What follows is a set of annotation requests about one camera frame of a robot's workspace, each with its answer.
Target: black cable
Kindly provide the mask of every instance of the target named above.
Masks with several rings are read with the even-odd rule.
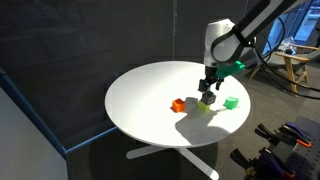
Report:
[[[260,55],[260,53],[258,52],[258,50],[256,49],[256,47],[254,47],[257,55],[259,56],[259,58],[263,61],[262,56]],[[261,70],[266,74],[266,76],[273,82],[275,83],[277,86],[279,86],[281,88],[282,91],[286,92],[286,93],[292,93],[301,97],[305,97],[305,98],[309,98],[309,99],[315,99],[315,100],[320,100],[320,97],[314,97],[314,96],[308,96],[308,95],[303,95],[303,94],[299,94],[296,92],[293,92],[285,87],[283,87],[281,84],[279,84],[276,80],[274,80],[267,72],[266,70],[261,66]]]
[[[283,39],[284,39],[284,35],[285,35],[285,26],[284,26],[284,23],[283,23],[283,21],[282,21],[281,18],[278,18],[278,19],[279,19],[279,21],[280,21],[281,24],[282,24],[283,33],[282,33],[282,37],[281,37],[281,40],[280,40],[280,42],[278,43],[278,45],[270,52],[270,56],[271,56],[271,54],[280,46],[281,42],[282,42]],[[320,92],[320,89],[313,88],[313,87],[308,87],[308,86],[305,86],[305,85],[301,85],[301,84],[299,84],[299,83],[293,82],[293,81],[291,81],[291,80],[283,77],[283,76],[280,75],[278,72],[274,71],[274,70],[267,64],[267,62],[264,60],[264,58],[263,58],[261,55],[259,56],[259,58],[260,58],[261,62],[262,62],[272,73],[274,73],[275,75],[279,76],[279,77],[282,78],[283,80],[285,80],[285,81],[287,81],[287,82],[289,82],[289,83],[291,83],[291,84],[297,85],[297,86],[299,86],[299,87],[305,88],[305,89],[309,89],[309,90],[312,90],[312,91]]]
[[[268,62],[269,59],[270,59],[270,57],[271,57],[271,53],[272,53],[274,50],[272,49],[272,46],[271,46],[270,41],[268,40],[268,38],[267,38],[264,34],[262,34],[262,33],[260,33],[260,35],[266,40],[266,42],[267,42],[268,45],[269,45],[269,52],[268,52],[267,54],[265,54],[265,55],[262,56],[263,59],[265,59],[266,57],[268,57],[268,59],[266,59],[266,62]]]

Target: round white table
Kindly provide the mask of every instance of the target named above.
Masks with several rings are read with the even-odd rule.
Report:
[[[167,61],[135,68],[119,77],[108,89],[106,111],[122,132],[151,146],[129,151],[129,159],[175,148],[211,179],[219,175],[186,148],[218,142],[236,131],[250,112],[250,98],[239,81],[225,78],[210,110],[197,108],[201,99],[199,80],[205,77],[203,64]],[[239,98],[238,106],[223,106],[228,97]],[[183,112],[171,109],[172,101],[186,103]]]

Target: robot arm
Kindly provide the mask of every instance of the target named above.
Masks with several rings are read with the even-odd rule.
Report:
[[[219,89],[224,77],[240,71],[244,65],[237,60],[247,53],[255,43],[255,36],[281,14],[302,4],[306,0],[260,0],[238,23],[229,19],[208,25],[205,35],[204,64],[206,78],[200,80],[202,101],[209,105],[215,99],[210,86]]]

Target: floor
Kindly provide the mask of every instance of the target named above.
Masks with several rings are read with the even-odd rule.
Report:
[[[309,86],[320,88],[320,63],[308,65]],[[268,147],[269,143],[257,136],[254,129],[263,123],[270,130],[277,129],[287,121],[295,121],[304,116],[320,122],[320,101],[293,98],[280,91],[267,77],[258,73],[248,80],[250,71],[237,74],[236,78],[245,86],[251,99],[251,112],[247,121],[228,138],[208,146],[190,149],[194,154],[214,168],[223,180],[243,179],[244,170],[234,163],[229,155],[238,148],[246,158],[259,156],[258,151]],[[281,79],[272,75],[284,85]],[[298,88],[298,92],[319,96],[319,93]],[[67,155],[70,180],[140,180],[166,179],[206,180],[199,169],[189,163],[173,149],[157,152],[137,159],[126,159],[129,150],[143,147],[145,144],[115,130],[91,144]]]

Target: table leg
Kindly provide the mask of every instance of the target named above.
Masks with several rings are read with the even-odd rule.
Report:
[[[158,151],[162,151],[168,148],[165,147],[158,147],[158,146],[146,146],[139,149],[131,150],[127,153],[128,159],[133,159],[137,157],[141,157],[144,155],[152,154]]]
[[[186,148],[177,148],[176,149],[181,155],[187,158],[191,163],[197,166],[203,173],[205,173],[211,179],[219,179],[219,174],[212,169],[209,165],[199,159],[196,155],[190,152]]]

